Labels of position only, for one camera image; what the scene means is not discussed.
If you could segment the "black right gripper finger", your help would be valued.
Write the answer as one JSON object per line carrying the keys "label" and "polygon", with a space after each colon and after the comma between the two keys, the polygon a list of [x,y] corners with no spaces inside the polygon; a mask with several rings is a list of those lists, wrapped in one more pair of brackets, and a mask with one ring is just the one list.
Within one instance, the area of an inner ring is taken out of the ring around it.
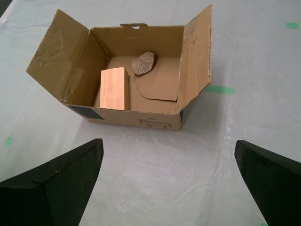
{"label": "black right gripper finger", "polygon": [[240,174],[269,226],[301,224],[301,164],[238,140],[235,160]]}
{"label": "black right gripper finger", "polygon": [[77,226],[103,160],[103,141],[93,139],[0,183],[2,226]]}

